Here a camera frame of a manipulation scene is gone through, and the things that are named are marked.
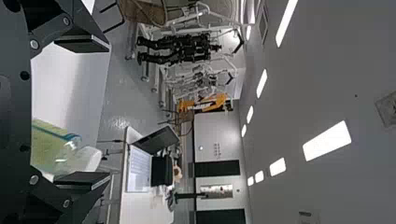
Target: black structure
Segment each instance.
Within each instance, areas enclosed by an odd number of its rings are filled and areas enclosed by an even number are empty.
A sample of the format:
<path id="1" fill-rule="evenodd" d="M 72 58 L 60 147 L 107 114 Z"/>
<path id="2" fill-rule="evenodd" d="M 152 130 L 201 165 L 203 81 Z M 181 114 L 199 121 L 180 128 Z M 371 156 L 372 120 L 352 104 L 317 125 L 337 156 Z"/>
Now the black structure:
<path id="1" fill-rule="evenodd" d="M 200 35 L 169 35 L 159 40 L 148 40 L 143 36 L 137 38 L 137 46 L 146 46 L 150 49 L 170 49 L 169 55 L 150 55 L 148 53 L 139 52 L 137 61 L 165 64 L 183 63 L 183 62 L 198 62 L 203 60 L 210 60 L 210 51 L 219 51 L 220 45 L 210 44 L 210 34 Z"/>
<path id="2" fill-rule="evenodd" d="M 195 177 L 241 175 L 239 160 L 236 161 L 203 161 L 194 164 Z"/>
<path id="3" fill-rule="evenodd" d="M 30 165 L 30 60 L 52 41 L 74 52 L 107 52 L 109 42 L 80 0 L 1 0 L 0 27 L 0 223 L 82 223 L 108 181 L 70 192 Z"/>

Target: table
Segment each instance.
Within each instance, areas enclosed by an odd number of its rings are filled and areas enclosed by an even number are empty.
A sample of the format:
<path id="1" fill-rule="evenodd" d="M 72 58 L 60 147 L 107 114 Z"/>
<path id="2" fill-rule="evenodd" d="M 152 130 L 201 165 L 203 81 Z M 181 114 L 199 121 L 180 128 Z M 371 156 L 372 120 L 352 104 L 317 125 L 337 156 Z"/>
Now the table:
<path id="1" fill-rule="evenodd" d="M 125 130 L 126 142 L 132 143 L 142 135 L 132 127 Z M 163 197 L 155 197 L 153 190 L 149 193 L 126 192 L 128 172 L 128 153 L 125 146 L 122 153 L 121 191 L 120 191 L 120 224 L 145 223 L 145 224 L 171 224 L 174 213 L 170 212 Z"/>

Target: floor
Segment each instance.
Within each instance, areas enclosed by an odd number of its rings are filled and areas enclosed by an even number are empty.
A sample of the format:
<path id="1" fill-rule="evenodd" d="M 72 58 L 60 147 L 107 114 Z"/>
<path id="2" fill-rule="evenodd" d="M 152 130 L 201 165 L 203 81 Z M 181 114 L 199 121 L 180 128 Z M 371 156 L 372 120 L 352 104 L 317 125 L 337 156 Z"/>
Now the floor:
<path id="1" fill-rule="evenodd" d="M 104 14 L 99 14 L 99 8 L 107 6 L 111 1 L 97 0 L 93 10 L 93 16 L 99 25 L 104 29 L 111 22 L 117 22 L 119 18 L 118 11 L 110 10 Z M 126 22 L 120 28 L 106 34 L 112 45 L 110 64 L 108 67 L 108 76 L 106 82 L 105 100 L 103 104 L 102 116 L 98 132 L 98 140 L 112 140 L 123 137 L 124 129 L 132 126 L 142 134 L 151 133 L 158 128 L 158 122 L 166 119 L 165 114 L 158 106 L 159 96 L 150 91 L 153 84 L 153 78 L 149 83 L 140 79 L 142 70 L 135 60 L 126 61 L 124 59 L 128 50 L 128 41 L 130 40 L 131 31 L 130 23 Z M 189 146 L 192 146 L 191 138 L 184 139 Z M 121 145 L 116 144 L 98 144 L 98 148 L 118 149 Z M 185 148 L 186 152 L 192 152 L 191 147 Z M 177 184 L 178 192 L 192 192 L 192 179 L 187 178 L 188 161 L 192 161 L 189 153 L 184 154 L 183 175 L 185 178 L 180 184 Z M 103 161 L 101 166 L 107 168 L 119 168 L 121 164 L 120 156 L 113 155 L 107 161 Z M 113 195 L 119 195 L 120 176 L 115 175 L 115 191 Z M 117 223 L 117 206 L 112 206 L 109 223 Z M 174 223 L 189 223 L 189 213 L 193 210 L 193 201 L 180 202 L 175 211 Z M 106 220 L 106 207 L 96 207 L 90 213 L 86 223 L 101 223 Z"/>

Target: ceiling light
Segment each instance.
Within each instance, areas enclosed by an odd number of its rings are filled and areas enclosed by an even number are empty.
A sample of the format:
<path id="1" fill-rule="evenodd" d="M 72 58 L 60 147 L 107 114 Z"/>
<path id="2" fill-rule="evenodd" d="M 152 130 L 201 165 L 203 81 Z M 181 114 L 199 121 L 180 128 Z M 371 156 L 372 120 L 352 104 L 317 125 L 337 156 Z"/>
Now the ceiling light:
<path id="1" fill-rule="evenodd" d="M 279 175 L 286 171 L 285 158 L 281 158 L 270 165 L 271 176 Z"/>
<path id="2" fill-rule="evenodd" d="M 260 171 L 257 174 L 255 174 L 254 179 L 256 180 L 256 183 L 262 182 L 264 180 L 264 172 Z"/>
<path id="3" fill-rule="evenodd" d="M 305 160 L 311 161 L 351 142 L 347 125 L 343 120 L 303 145 Z"/>
<path id="4" fill-rule="evenodd" d="M 245 133 L 247 133 L 247 125 L 244 124 L 244 127 L 242 128 L 242 137 L 245 136 Z"/>
<path id="5" fill-rule="evenodd" d="M 279 48 L 282 44 L 283 37 L 285 36 L 286 31 L 288 30 L 288 26 L 293 16 L 294 9 L 296 8 L 298 0 L 289 0 L 288 5 L 286 6 L 285 13 L 283 14 L 282 21 L 280 22 L 279 28 L 276 32 L 276 44 Z"/>
<path id="6" fill-rule="evenodd" d="M 247 124 L 250 123 L 251 118 L 253 117 L 253 105 L 250 106 L 250 109 L 247 112 Z"/>
<path id="7" fill-rule="evenodd" d="M 254 179 L 253 179 L 253 176 L 251 176 L 251 177 L 249 177 L 248 179 L 247 179 L 247 185 L 248 186 L 252 186 L 254 184 Z"/>
<path id="8" fill-rule="evenodd" d="M 247 40 L 250 39 L 251 26 L 247 27 Z"/>
<path id="9" fill-rule="evenodd" d="M 55 161 L 56 162 L 65 162 L 65 161 L 67 161 L 67 159 L 56 159 Z"/>
<path id="10" fill-rule="evenodd" d="M 267 70 L 264 69 L 264 71 L 262 72 L 262 77 L 260 78 L 260 82 L 259 82 L 259 86 L 257 86 L 257 99 L 260 98 L 260 96 L 262 95 L 262 90 L 264 89 L 264 85 L 265 82 L 267 81 Z"/>

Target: white wall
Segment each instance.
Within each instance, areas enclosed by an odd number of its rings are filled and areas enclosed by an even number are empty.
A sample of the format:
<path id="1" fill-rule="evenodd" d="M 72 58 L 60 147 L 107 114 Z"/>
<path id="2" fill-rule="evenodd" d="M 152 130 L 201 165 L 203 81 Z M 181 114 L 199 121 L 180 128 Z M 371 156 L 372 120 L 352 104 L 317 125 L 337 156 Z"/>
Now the white wall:
<path id="1" fill-rule="evenodd" d="M 195 116 L 194 142 L 195 162 L 239 160 L 241 175 L 199 177 L 196 188 L 199 191 L 204 185 L 233 185 L 231 199 L 197 200 L 197 210 L 219 210 L 245 208 L 247 223 L 250 222 L 248 185 L 245 172 L 245 156 L 239 130 L 239 112 L 237 101 L 234 111 L 225 113 L 205 113 Z M 221 156 L 215 156 L 214 144 L 219 143 Z"/>
<path id="2" fill-rule="evenodd" d="M 247 46 L 240 119 L 255 105 L 247 174 L 280 157 L 288 170 L 249 189 L 253 223 L 297 223 L 304 209 L 318 209 L 321 224 L 394 223 L 396 131 L 384 129 L 375 100 L 396 90 L 396 2 L 300 0 L 280 49 L 287 0 L 267 3 L 265 51 L 253 44 L 257 28 Z M 268 80 L 255 100 L 264 67 Z M 352 144 L 306 162 L 303 144 L 342 119 Z"/>

